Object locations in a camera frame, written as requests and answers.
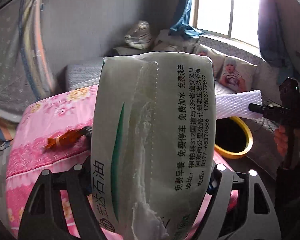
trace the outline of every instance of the baby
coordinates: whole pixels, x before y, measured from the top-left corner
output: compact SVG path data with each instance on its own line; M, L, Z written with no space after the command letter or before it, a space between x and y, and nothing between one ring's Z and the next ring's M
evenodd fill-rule
M200 52L198 52L197 55L208 56L208 49L207 48L200 48Z
M222 73L219 83L225 87L238 87L239 92L247 91L246 81L242 78L239 71L236 69L236 61L234 59L227 59L225 70Z

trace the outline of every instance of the tape roll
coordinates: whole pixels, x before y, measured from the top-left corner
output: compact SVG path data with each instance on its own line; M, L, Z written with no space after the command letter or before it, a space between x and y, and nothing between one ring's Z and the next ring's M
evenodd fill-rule
M237 153L227 151L216 144L214 145L214 148L222 157L225 157L228 159L240 159L240 158L244 157L252 148L252 144L253 144L252 133L251 133L249 127L245 124L245 122L242 121L239 117L231 116L229 118L232 121L234 121L237 125L239 125L240 128L243 130L245 137L246 137L246 147L242 152L237 152Z

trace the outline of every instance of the blue curtain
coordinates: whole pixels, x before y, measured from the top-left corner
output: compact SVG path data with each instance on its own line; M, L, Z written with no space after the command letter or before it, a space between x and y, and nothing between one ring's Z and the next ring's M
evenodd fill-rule
M277 84L288 77L299 78L286 50L275 0L259 0L258 38L261 56L280 68Z
M192 0L179 0L173 22L169 31L170 35L180 35L183 38L191 38L202 34L202 31L189 25Z

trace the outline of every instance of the gray wall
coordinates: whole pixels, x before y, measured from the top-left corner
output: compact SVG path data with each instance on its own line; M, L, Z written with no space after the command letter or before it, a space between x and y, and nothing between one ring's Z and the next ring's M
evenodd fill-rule
M300 73L300 4L298 0L276 0L285 46Z
M42 36L54 74L69 63L103 56L139 19L168 28L178 0L43 0Z

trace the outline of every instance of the hand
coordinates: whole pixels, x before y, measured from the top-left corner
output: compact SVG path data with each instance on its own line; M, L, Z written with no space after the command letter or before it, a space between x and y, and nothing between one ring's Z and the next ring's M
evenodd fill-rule
M246 90L246 88L245 88L245 87L240 87L240 86L239 86L239 92L240 92L240 93L242 93L242 92L246 92L246 91L247 91L247 90Z
M300 130L294 129L295 143L297 143L298 152L300 151ZM274 131L274 141L277 144L277 150L282 157L284 157L288 150L288 136L286 135L286 129L283 125Z

